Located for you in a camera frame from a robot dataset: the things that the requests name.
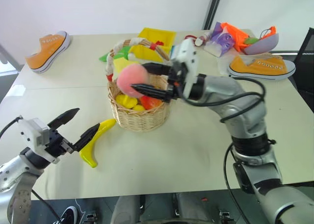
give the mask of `white wall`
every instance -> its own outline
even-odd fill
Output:
[[[309,27],[314,27],[314,0],[220,0],[212,27],[216,22],[249,28],[258,37],[275,25],[275,50],[299,50]]]
[[[58,30],[139,33],[201,29],[210,0],[0,0],[0,44],[20,63]]]

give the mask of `black shoe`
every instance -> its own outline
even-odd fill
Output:
[[[61,216],[62,224],[77,224],[78,221],[78,210],[74,206],[67,207]]]

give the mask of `orange sneaker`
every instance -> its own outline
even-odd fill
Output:
[[[290,77],[295,72],[292,61],[281,57],[270,56],[266,59],[252,59],[236,56],[228,67],[230,76],[249,77],[256,79],[281,80]]]
[[[59,31],[55,35],[46,35],[39,39],[41,50],[31,56],[25,57],[26,63],[32,71],[37,73],[49,69],[54,59],[70,44],[70,36],[65,31]]]

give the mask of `yellow toy fruit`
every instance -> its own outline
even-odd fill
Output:
[[[132,110],[136,111],[144,111],[145,108],[142,105],[136,105],[135,107],[132,108]]]
[[[136,98],[130,98],[127,95],[119,94],[116,96],[116,102],[127,109],[132,109],[137,105]]]

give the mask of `black cable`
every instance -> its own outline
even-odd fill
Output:
[[[225,178],[225,183],[229,192],[229,195],[231,196],[231,199],[233,200],[233,202],[236,205],[236,208],[239,210],[239,213],[241,214],[241,216],[243,217],[244,221],[246,224],[250,224],[249,220],[247,219],[247,217],[245,216],[243,210],[241,209],[239,203],[236,201],[236,198],[233,194],[233,192],[231,191],[229,182],[228,182],[228,178],[227,178],[227,172],[226,172],[226,164],[227,164],[227,157],[228,157],[228,153],[231,151],[231,148],[233,146],[233,143],[230,144],[230,146],[227,148],[226,153],[225,153],[225,157],[224,157],[224,166],[223,166],[223,170],[224,170],[224,178]]]
[[[183,99],[186,103],[190,104],[190,105],[194,105],[194,106],[199,106],[199,107],[208,107],[208,106],[217,106],[217,105],[222,105],[228,102],[231,102],[233,100],[245,97],[245,96],[249,96],[249,95],[253,95],[253,96],[258,96],[259,99],[254,102],[252,105],[249,105],[248,107],[246,107],[245,109],[229,115],[227,117],[224,117],[222,119],[220,119],[220,122],[224,123],[226,120],[229,120],[231,118],[234,118],[236,116],[239,116],[241,114],[244,114],[245,112],[249,111],[250,109],[254,108],[255,106],[257,106],[259,103],[261,103],[262,101],[264,101],[264,97],[266,95],[266,89],[264,87],[264,85],[262,83],[260,83],[259,81],[255,80],[255,79],[250,79],[250,78],[244,78],[244,77],[235,77],[234,79],[237,80],[246,80],[246,81],[250,81],[253,83],[256,83],[257,85],[259,85],[262,89],[262,93],[257,93],[257,92],[246,92],[246,93],[241,93],[238,94],[236,96],[233,96],[231,98],[225,99],[225,100],[220,100],[220,101],[214,101],[214,102],[204,102],[204,103],[198,103],[198,102],[193,102],[189,99],[187,99],[184,95],[183,95],[183,91],[182,91],[182,87],[181,86],[177,86],[177,90],[178,90],[178,94],[180,96],[181,99]]]
[[[21,120],[21,117],[16,117],[14,120],[12,120],[10,123],[8,123],[0,132],[0,138],[2,137],[2,135],[5,133],[5,131],[10,128],[15,122]]]
[[[34,190],[31,190],[31,192],[42,202],[44,203],[45,206],[47,206],[47,208],[49,208],[49,210],[52,212],[52,214],[55,216],[55,218],[57,218],[57,220],[62,224],[61,218],[59,218],[58,214],[55,212],[55,210],[46,202],[43,200],[43,198],[41,198],[39,196],[39,194],[37,194]]]

